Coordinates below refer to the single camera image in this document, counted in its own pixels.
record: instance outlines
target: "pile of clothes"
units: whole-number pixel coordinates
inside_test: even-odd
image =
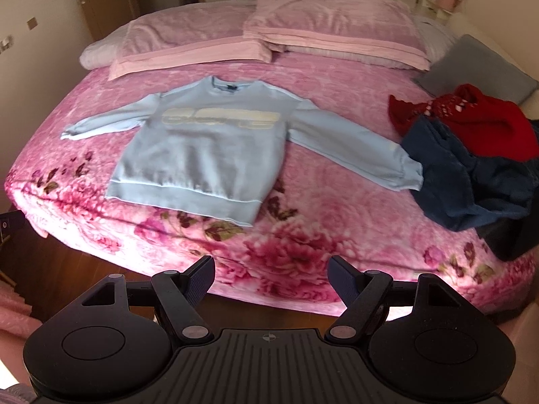
[[[539,131],[515,103],[461,85],[427,103],[390,96],[389,117],[422,164],[412,195],[428,218],[475,228],[504,261],[539,243]]]

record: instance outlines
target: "red knit garment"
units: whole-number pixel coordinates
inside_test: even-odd
[[[389,118],[402,136],[420,115],[439,118],[476,156],[502,156],[515,161],[539,157],[532,125],[513,102],[484,95],[473,85],[460,85],[428,103],[412,104],[389,96]]]

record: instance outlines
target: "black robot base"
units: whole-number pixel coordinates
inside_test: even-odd
[[[435,275],[394,281],[334,256],[347,309],[326,332],[223,330],[194,307],[215,278],[205,256],[149,282],[109,275],[28,339],[36,404],[412,404],[505,401],[509,339]],[[159,324],[132,314],[153,306]],[[391,306],[411,314],[387,322]]]

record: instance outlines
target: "round pad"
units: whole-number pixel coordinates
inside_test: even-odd
[[[98,306],[68,313],[45,322],[24,348],[32,382],[47,397],[119,398],[153,381],[171,358],[165,330],[129,310]]]
[[[126,343],[124,335],[107,326],[87,326],[69,333],[62,348],[79,360],[102,360],[119,352]]]
[[[515,363],[507,337],[458,307],[429,309],[384,323],[369,342],[379,375],[420,401],[473,401],[494,393]]]
[[[431,362],[456,365],[475,356],[477,344],[468,334],[438,328],[418,335],[416,350]]]

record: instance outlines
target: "light blue sweatshirt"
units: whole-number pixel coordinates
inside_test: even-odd
[[[137,126],[107,198],[252,226],[281,169],[286,140],[390,190],[422,184],[421,164],[400,145],[260,80],[206,77],[85,118],[61,137]]]

